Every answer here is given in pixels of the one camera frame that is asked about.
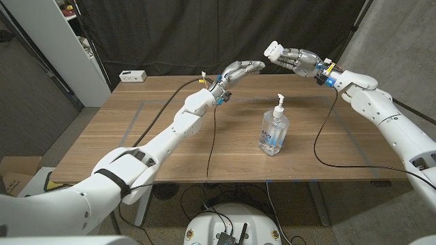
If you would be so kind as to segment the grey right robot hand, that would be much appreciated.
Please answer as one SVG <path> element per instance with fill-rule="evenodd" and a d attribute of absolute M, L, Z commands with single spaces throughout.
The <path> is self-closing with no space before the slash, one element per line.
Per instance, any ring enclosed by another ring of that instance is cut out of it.
<path fill-rule="evenodd" d="M 324 85 L 330 79 L 324 73 L 326 66 L 315 53 L 297 48 L 284 48 L 274 64 L 292 70 L 295 74 L 305 78 L 315 78 L 319 85 Z"/>

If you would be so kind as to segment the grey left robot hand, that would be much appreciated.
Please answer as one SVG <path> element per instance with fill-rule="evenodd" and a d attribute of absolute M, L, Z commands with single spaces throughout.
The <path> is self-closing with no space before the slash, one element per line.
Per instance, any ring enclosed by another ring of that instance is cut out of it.
<path fill-rule="evenodd" d="M 234 61 L 217 77 L 209 91 L 217 101 L 227 101 L 230 96 L 226 93 L 229 93 L 230 88 L 248 75 L 259 74 L 263 68 L 265 64 L 262 61 Z"/>

